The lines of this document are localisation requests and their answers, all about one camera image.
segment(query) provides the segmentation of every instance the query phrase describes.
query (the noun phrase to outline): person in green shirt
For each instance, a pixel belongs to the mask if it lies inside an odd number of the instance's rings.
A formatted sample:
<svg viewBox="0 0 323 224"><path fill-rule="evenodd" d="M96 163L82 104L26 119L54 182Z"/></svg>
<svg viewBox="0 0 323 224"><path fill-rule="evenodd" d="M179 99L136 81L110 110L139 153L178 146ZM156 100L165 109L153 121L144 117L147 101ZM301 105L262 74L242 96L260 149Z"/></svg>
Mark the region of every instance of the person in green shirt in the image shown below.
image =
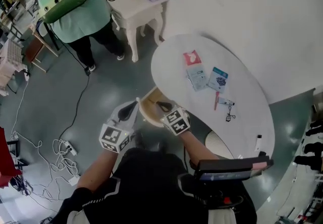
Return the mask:
<svg viewBox="0 0 323 224"><path fill-rule="evenodd" d="M123 60L124 47L112 29L111 8L106 0L87 0L51 24L53 32L77 53L79 60L92 72L95 62L92 56L90 36L107 50Z"/></svg>

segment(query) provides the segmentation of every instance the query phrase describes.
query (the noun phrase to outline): white vanity table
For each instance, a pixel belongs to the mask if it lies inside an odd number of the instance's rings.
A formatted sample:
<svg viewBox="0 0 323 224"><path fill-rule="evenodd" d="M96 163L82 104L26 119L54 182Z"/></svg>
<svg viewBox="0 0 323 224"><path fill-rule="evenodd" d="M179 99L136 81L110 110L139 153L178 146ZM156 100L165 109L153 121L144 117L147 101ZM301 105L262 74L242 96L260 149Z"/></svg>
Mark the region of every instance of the white vanity table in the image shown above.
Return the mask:
<svg viewBox="0 0 323 224"><path fill-rule="evenodd" d="M156 20L154 38L157 45L160 45L159 35L163 28L163 6L162 3L168 0L115 0L109 2L112 7L112 16L118 28L126 30L128 42L132 49L132 61L138 61L138 49L136 42L137 28L141 27L141 35L144 36L144 27L151 20Z"/></svg>

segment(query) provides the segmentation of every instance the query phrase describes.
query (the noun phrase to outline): white cube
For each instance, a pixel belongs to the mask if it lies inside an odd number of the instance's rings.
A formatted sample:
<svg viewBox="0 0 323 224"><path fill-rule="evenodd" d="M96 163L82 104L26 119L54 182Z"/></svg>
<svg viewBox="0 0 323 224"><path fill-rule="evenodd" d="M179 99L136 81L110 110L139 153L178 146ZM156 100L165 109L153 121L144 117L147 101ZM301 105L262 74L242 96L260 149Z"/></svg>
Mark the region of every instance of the white cube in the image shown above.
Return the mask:
<svg viewBox="0 0 323 224"><path fill-rule="evenodd" d="M131 141L131 133L103 124L99 141L104 149L120 153Z"/></svg>
<svg viewBox="0 0 323 224"><path fill-rule="evenodd" d="M170 129L174 135L179 135L190 129L190 124L181 108L176 108L170 114L163 117L161 122Z"/></svg>

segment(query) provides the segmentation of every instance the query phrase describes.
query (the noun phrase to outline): green shirt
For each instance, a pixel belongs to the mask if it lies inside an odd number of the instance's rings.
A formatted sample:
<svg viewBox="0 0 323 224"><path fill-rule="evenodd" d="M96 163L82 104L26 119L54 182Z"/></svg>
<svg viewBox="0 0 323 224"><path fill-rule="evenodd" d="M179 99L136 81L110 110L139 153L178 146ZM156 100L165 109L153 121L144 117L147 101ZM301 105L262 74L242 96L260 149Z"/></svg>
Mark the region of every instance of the green shirt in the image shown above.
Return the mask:
<svg viewBox="0 0 323 224"><path fill-rule="evenodd" d="M106 0L86 0L51 27L61 41L71 43L99 31L109 23L110 17L111 9Z"/></svg>

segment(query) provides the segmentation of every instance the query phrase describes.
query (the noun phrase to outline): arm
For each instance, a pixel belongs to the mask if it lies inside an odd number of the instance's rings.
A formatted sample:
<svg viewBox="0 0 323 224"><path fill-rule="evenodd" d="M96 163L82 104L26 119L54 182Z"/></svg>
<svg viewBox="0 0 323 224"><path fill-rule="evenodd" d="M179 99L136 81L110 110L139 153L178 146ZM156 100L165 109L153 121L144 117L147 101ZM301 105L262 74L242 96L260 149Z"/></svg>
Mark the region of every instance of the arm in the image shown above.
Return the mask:
<svg viewBox="0 0 323 224"><path fill-rule="evenodd" d="M198 165L202 159L219 159L208 148L206 148L191 132L184 132L179 135L184 146L190 155L191 161Z"/></svg>
<svg viewBox="0 0 323 224"><path fill-rule="evenodd" d="M77 184L77 188L84 187L92 192L97 190L106 180L110 178L117 157L117 153L104 150L99 158L81 176Z"/></svg>

